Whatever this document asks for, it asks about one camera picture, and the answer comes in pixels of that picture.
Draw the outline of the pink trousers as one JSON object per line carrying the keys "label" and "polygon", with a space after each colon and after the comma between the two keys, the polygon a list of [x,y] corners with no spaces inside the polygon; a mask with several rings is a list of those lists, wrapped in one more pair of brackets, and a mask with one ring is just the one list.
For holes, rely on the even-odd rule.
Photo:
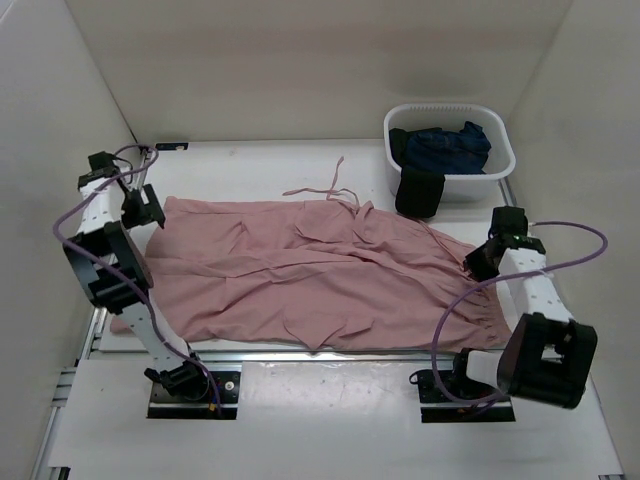
{"label": "pink trousers", "polygon": [[463,268],[470,245],[371,203],[171,196],[164,213],[144,256],[157,309],[189,342],[456,351],[509,337],[496,290]]}

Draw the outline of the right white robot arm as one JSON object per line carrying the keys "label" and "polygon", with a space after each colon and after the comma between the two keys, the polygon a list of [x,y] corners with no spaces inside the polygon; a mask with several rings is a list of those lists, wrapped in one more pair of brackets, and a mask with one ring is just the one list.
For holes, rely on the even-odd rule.
{"label": "right white robot arm", "polygon": [[525,211],[494,208],[488,239],[465,257],[465,267],[475,280],[507,285],[518,323],[502,353],[465,348],[456,355],[449,375],[452,393],[470,400],[492,388],[505,396],[575,408],[598,337],[560,299],[546,249],[529,235]]}

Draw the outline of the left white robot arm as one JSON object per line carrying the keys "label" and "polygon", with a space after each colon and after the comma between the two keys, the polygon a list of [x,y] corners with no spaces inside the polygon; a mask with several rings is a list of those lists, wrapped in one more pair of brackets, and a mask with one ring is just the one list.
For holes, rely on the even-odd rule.
{"label": "left white robot arm", "polygon": [[90,303],[122,320],[151,355],[145,375],[181,400],[219,402],[212,374],[187,341],[156,312],[154,280],[130,231],[165,225],[153,187],[133,185],[138,169],[121,169],[118,153],[95,153],[90,170],[78,179],[80,203],[55,221],[70,266]]}

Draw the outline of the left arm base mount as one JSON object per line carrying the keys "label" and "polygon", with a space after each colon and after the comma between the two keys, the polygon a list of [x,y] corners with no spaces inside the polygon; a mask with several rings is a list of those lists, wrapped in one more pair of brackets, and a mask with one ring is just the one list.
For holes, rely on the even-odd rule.
{"label": "left arm base mount", "polygon": [[205,374],[192,362],[158,372],[146,368],[152,382],[147,407],[148,419],[235,420],[238,413],[241,369],[222,367]]}

